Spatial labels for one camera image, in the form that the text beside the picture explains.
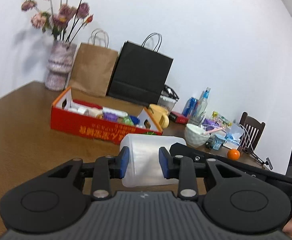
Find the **white tape roll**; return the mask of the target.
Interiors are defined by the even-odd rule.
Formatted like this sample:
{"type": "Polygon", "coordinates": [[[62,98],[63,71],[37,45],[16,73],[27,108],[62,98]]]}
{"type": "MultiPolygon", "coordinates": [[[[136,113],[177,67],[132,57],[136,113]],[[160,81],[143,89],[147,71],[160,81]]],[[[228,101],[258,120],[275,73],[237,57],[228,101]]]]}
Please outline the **white tape roll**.
{"type": "Polygon", "coordinates": [[[72,113],[81,114],[81,115],[89,115],[89,110],[85,107],[79,107],[79,108],[69,107],[67,109],[67,111],[72,112],[72,113]]]}

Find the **green translucent bottle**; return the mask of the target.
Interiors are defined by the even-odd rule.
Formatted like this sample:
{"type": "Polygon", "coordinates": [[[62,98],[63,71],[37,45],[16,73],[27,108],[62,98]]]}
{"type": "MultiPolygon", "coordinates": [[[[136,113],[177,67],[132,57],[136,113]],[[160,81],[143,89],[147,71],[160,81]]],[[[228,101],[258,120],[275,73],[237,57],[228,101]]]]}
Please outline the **green translucent bottle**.
{"type": "Polygon", "coordinates": [[[129,116],[126,116],[122,119],[122,123],[128,126],[134,126],[134,122],[131,120],[129,116]]]}

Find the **orange fruit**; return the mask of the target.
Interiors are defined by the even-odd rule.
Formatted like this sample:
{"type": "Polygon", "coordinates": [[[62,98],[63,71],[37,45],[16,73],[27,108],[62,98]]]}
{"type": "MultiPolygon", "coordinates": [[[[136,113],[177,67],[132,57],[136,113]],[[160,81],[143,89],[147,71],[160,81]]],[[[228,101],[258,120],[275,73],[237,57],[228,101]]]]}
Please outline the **orange fruit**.
{"type": "Polygon", "coordinates": [[[237,161],[240,158],[240,152],[236,149],[230,149],[227,152],[227,158],[230,160],[237,161]]]}

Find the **small blue cup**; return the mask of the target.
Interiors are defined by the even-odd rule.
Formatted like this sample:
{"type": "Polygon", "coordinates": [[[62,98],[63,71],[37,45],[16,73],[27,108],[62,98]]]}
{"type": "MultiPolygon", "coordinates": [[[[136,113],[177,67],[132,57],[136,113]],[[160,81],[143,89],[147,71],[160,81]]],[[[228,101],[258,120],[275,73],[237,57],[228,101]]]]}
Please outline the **small blue cup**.
{"type": "Polygon", "coordinates": [[[216,134],[213,138],[212,148],[218,151],[221,146],[225,143],[226,138],[224,135],[216,134]]]}

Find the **clear blue plastic bag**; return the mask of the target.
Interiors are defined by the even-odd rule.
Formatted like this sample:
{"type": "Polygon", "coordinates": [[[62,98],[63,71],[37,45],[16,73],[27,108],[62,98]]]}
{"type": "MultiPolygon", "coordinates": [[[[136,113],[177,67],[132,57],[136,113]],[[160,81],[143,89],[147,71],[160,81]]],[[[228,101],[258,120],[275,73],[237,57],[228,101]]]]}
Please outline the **clear blue plastic bag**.
{"type": "Polygon", "coordinates": [[[233,124],[231,127],[226,128],[226,136],[224,147],[228,149],[238,149],[241,143],[241,137],[244,134],[244,130],[238,124],[233,124]]]}

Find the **dark wooden chair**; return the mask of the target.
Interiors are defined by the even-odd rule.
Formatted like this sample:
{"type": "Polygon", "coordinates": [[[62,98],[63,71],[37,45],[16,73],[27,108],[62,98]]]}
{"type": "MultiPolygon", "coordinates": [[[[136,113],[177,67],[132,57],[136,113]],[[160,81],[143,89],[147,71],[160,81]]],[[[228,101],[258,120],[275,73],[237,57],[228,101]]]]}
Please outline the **dark wooden chair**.
{"type": "Polygon", "coordinates": [[[253,153],[258,145],[265,128],[264,122],[259,122],[255,118],[243,112],[239,121],[239,126],[243,129],[244,133],[240,139],[240,146],[245,153],[253,153]]]}

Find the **white ceramic bowl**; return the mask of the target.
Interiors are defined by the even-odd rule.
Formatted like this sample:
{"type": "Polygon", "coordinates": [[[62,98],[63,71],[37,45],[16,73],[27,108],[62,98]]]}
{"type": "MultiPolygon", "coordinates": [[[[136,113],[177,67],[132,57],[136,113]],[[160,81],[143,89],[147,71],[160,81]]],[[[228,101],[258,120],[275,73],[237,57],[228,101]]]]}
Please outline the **white ceramic bowl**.
{"type": "Polygon", "coordinates": [[[205,130],[193,124],[186,124],[185,140],[188,145],[198,148],[204,145],[210,138],[210,134],[205,134],[205,130]]]}

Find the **purple package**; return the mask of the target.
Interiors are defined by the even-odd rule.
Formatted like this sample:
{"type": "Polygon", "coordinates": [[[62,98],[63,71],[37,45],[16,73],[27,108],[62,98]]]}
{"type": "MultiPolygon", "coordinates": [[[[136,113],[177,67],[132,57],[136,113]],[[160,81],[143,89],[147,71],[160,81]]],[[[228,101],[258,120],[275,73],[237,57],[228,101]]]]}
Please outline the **purple package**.
{"type": "Polygon", "coordinates": [[[212,129],[220,127],[220,125],[216,121],[206,118],[204,119],[202,126],[206,131],[210,131],[212,129]]]}

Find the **red cardboard box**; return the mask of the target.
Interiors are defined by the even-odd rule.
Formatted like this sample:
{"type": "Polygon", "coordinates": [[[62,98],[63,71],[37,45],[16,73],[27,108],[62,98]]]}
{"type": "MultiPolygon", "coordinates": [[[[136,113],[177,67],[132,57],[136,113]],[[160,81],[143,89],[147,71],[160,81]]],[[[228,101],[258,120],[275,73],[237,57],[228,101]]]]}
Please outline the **red cardboard box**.
{"type": "Polygon", "coordinates": [[[144,106],[136,105],[127,101],[114,99],[109,96],[98,97],[85,94],[77,89],[68,87],[64,90],[51,105],[50,116],[51,129],[78,135],[89,139],[100,139],[119,144],[128,134],[162,135],[163,129],[155,121],[151,112],[144,106]],[[128,116],[133,115],[139,118],[139,125],[128,126],[122,123],[118,117],[117,122],[103,119],[103,114],[97,118],[89,115],[81,115],[67,111],[71,107],[72,100],[81,100],[95,103],[102,107],[108,107],[125,111],[128,116]]]}

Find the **beige small box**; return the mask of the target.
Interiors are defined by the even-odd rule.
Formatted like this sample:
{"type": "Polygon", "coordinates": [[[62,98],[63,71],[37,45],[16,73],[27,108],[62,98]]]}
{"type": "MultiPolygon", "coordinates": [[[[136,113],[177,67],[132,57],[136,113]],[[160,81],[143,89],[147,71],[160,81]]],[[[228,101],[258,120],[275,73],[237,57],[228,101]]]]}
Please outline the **beige small box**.
{"type": "Polygon", "coordinates": [[[89,108],[88,114],[91,117],[97,118],[98,116],[103,114],[103,111],[102,111],[102,109],[98,109],[98,108],[89,108]]]}

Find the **red black small box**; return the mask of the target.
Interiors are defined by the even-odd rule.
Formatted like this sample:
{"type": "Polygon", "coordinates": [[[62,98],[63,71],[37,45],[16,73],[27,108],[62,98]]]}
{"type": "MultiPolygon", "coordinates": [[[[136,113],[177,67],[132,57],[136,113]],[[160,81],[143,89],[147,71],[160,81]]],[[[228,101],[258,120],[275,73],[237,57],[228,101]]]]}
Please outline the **red black small box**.
{"type": "Polygon", "coordinates": [[[176,124],[186,124],[188,122],[188,118],[182,115],[181,113],[177,113],[175,111],[171,111],[169,113],[169,120],[176,124]]]}

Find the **purple ridged disc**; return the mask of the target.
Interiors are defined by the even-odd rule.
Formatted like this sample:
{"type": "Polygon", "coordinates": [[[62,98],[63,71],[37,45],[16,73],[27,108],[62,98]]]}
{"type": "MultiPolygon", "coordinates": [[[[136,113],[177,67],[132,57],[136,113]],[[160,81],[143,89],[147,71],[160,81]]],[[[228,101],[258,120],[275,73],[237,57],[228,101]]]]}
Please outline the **purple ridged disc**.
{"type": "Polygon", "coordinates": [[[118,121],[118,116],[113,113],[103,113],[103,119],[111,122],[117,122],[118,121]]]}

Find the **blue drink can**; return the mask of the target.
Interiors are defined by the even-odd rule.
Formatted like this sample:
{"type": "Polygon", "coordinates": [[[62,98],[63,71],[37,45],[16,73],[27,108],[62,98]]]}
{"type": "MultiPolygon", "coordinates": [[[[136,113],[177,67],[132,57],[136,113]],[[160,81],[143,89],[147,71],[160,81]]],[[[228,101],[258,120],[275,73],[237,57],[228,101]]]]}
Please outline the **blue drink can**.
{"type": "Polygon", "coordinates": [[[198,100],[196,98],[194,98],[194,97],[189,98],[185,104],[183,111],[182,111],[182,115],[186,118],[189,118],[192,111],[196,107],[197,103],[198,103],[198,100]]]}

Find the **clear glass bottle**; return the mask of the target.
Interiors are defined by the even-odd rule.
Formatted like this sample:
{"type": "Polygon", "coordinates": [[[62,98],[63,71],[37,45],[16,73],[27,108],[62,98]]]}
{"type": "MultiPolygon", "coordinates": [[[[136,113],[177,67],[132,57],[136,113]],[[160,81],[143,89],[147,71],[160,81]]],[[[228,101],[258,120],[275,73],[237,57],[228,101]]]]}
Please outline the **clear glass bottle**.
{"type": "Polygon", "coordinates": [[[211,89],[209,87],[206,88],[205,92],[203,93],[202,97],[196,104],[194,110],[192,111],[189,123],[200,126],[205,118],[206,108],[208,105],[208,97],[211,89]]]}

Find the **yellow ceramic mug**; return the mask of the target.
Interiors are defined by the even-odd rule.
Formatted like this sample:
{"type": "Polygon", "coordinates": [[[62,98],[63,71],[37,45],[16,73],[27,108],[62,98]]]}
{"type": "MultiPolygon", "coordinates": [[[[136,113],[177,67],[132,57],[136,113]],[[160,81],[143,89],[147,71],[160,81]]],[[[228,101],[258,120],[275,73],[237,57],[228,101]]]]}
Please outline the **yellow ceramic mug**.
{"type": "Polygon", "coordinates": [[[161,126],[162,129],[169,126],[169,111],[166,108],[159,105],[150,104],[149,110],[152,112],[155,121],[161,126]]]}

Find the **blue ridged disc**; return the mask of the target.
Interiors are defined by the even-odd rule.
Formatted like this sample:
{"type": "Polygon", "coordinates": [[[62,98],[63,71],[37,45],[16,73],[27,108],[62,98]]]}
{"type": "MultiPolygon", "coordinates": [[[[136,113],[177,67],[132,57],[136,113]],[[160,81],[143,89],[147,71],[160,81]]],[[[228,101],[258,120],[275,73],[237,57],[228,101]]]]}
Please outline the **blue ridged disc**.
{"type": "Polygon", "coordinates": [[[131,119],[131,121],[133,122],[134,125],[139,125],[140,120],[139,120],[138,117],[133,116],[133,115],[130,115],[129,117],[130,117],[130,119],[131,119]]]}

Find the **clear plastic food container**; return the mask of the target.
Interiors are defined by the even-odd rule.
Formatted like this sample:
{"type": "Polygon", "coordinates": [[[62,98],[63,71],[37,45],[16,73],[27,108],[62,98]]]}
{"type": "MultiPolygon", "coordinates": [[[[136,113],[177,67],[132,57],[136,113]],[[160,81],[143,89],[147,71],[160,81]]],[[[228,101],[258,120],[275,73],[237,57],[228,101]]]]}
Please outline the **clear plastic food container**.
{"type": "Polygon", "coordinates": [[[161,91],[160,98],[158,99],[158,105],[167,109],[170,113],[175,104],[178,102],[179,97],[176,92],[169,87],[168,85],[164,85],[163,90],[161,91]]]}

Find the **pink stone vase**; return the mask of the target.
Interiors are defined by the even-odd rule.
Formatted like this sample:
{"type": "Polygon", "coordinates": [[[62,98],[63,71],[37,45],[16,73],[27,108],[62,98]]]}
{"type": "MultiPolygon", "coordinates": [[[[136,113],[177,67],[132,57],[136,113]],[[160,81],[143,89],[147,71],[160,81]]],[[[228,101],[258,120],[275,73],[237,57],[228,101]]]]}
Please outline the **pink stone vase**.
{"type": "Polygon", "coordinates": [[[54,41],[47,63],[48,75],[45,86],[49,90],[64,90],[73,68],[77,45],[54,41]]]}

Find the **brown paper bag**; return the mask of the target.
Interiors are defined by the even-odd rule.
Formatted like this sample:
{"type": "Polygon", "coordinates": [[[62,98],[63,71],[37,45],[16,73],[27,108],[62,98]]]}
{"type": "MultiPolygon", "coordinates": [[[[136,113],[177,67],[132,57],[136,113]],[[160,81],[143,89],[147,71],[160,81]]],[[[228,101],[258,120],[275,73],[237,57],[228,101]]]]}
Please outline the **brown paper bag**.
{"type": "Polygon", "coordinates": [[[68,85],[84,93],[105,96],[118,58],[109,49],[109,36],[98,28],[92,31],[88,43],[81,43],[77,51],[68,85]]]}

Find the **black paper bag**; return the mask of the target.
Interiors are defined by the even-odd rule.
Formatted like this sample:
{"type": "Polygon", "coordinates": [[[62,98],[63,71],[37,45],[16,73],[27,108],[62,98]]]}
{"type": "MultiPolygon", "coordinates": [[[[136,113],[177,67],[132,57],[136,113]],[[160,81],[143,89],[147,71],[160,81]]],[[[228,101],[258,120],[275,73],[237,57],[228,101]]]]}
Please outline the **black paper bag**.
{"type": "Polygon", "coordinates": [[[162,35],[151,33],[141,45],[126,41],[119,53],[107,95],[148,106],[156,104],[173,59],[159,53],[162,35]]]}

